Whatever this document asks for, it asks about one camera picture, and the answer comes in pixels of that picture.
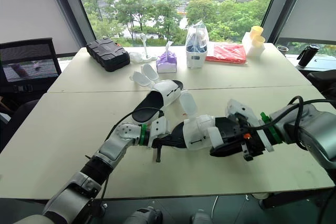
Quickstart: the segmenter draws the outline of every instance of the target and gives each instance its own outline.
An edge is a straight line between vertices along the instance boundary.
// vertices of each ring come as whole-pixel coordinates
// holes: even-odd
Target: purple tissue box
[[[176,73],[177,72],[177,59],[176,54],[168,51],[168,57],[166,52],[156,60],[156,68],[158,73]]]

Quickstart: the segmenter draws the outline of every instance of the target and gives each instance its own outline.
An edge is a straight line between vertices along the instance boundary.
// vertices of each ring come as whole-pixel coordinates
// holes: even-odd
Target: white table
[[[256,114],[271,113],[295,95],[322,98],[313,86],[191,90],[198,114],[224,116],[230,98]],[[0,155],[0,197],[49,199],[87,162],[111,127],[132,111],[147,92],[47,93],[38,102]],[[317,104],[335,113],[329,104]],[[185,115],[178,101],[167,118],[174,127]],[[162,162],[153,150],[130,147],[113,171],[107,198],[245,194],[331,187],[326,172],[296,145],[276,145],[251,162],[242,153],[211,157],[208,150],[162,148]]]
[[[177,73],[160,74],[160,78],[182,81],[186,89],[311,85],[273,44],[265,44],[265,47],[260,61],[248,59],[248,64],[243,65],[206,61],[200,69],[190,69],[186,66],[184,47],[171,47],[177,55]],[[143,48],[126,50],[142,52]],[[164,47],[149,47],[148,52],[159,55],[164,52]],[[151,62],[151,65],[156,69],[155,61]],[[139,64],[130,63],[115,72],[106,72],[87,53],[86,48],[81,48],[48,92],[147,90],[129,79],[134,71],[140,71]]]

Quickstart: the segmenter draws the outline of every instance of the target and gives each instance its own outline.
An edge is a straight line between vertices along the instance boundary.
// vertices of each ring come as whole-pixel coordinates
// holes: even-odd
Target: yellow cup
[[[253,37],[251,44],[254,47],[261,47],[264,42],[265,42],[265,38],[263,36],[256,35]]]
[[[253,26],[250,31],[250,38],[253,39],[254,36],[261,35],[264,29],[261,26]]]

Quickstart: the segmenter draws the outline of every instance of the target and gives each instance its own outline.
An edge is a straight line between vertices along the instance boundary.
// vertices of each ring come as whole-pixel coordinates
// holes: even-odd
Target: black cable
[[[294,97],[292,100],[290,100],[288,105],[293,104],[295,100],[299,100],[299,109],[298,109],[298,114],[296,116],[295,124],[294,124],[294,138],[295,138],[296,145],[300,147],[301,149],[303,149],[304,151],[306,151],[307,148],[299,140],[299,125],[300,125],[300,121],[301,121],[302,113],[303,113],[303,98],[298,95]]]
[[[308,101],[304,101],[303,105],[306,104],[310,104],[310,103],[317,103],[317,102],[328,102],[328,103],[335,103],[336,104],[336,100],[332,100],[332,99],[314,99],[314,100],[308,100]],[[283,111],[277,118],[273,119],[271,122],[261,125],[261,126],[248,126],[247,128],[249,130],[264,130],[264,129],[268,129],[269,127],[275,125],[276,123],[278,123],[282,118],[284,118],[289,112],[295,110],[297,107],[299,106],[298,103],[294,104],[292,107],[286,109],[285,111]]]
[[[320,212],[319,212],[319,216],[317,218],[317,224],[321,224],[322,220],[323,220],[323,216],[325,213],[325,210],[327,209],[327,206],[332,198],[332,196],[336,193],[336,186],[334,186],[334,188],[331,190],[329,196],[327,197],[327,199],[325,200]]]
[[[132,112],[128,113],[127,115],[125,115],[122,119],[120,119],[113,127],[112,129],[110,130],[108,136],[106,137],[105,141],[107,139],[109,139],[109,137],[111,136],[111,134],[113,133],[113,131],[117,128],[117,126],[125,119],[127,118],[128,116],[134,114],[135,112],[138,112],[138,111],[141,111],[141,110],[156,110],[159,112],[159,117],[163,116],[164,113],[162,110],[158,109],[158,108],[154,108],[154,107],[143,107],[143,108],[140,108],[140,109],[137,109],[137,110],[133,110]],[[106,178],[106,181],[105,181],[105,185],[104,185],[104,189],[103,189],[103,192],[101,194],[101,197],[100,197],[100,204],[102,203],[102,201],[104,200],[104,196],[105,196],[105,192],[106,192],[106,188],[107,188],[107,183],[109,181],[109,176],[107,176]]]
[[[141,111],[141,110],[156,110],[156,111],[159,112],[159,117],[161,117],[161,116],[164,115],[164,113],[163,113],[162,110],[160,110],[160,109],[158,109],[158,108],[154,108],[154,107],[143,107],[143,108],[140,108],[140,109],[137,109],[137,110],[133,110],[132,112],[130,112],[130,113],[128,113],[127,115],[125,115],[122,119],[120,119],[120,120],[118,121],[118,123],[116,123],[116,124],[112,127],[112,129],[110,130],[109,134],[107,135],[105,141],[106,141],[107,139],[109,139],[109,137],[110,137],[110,135],[112,134],[112,132],[116,129],[116,127],[117,127],[117,126],[118,126],[118,125],[119,125],[125,118],[127,118],[128,116],[134,114],[135,112]]]

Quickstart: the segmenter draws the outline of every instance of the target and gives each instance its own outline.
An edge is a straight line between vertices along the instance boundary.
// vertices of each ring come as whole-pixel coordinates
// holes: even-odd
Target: mesh chair back
[[[52,39],[0,44],[1,83],[30,83],[32,79],[56,78],[61,71]]]

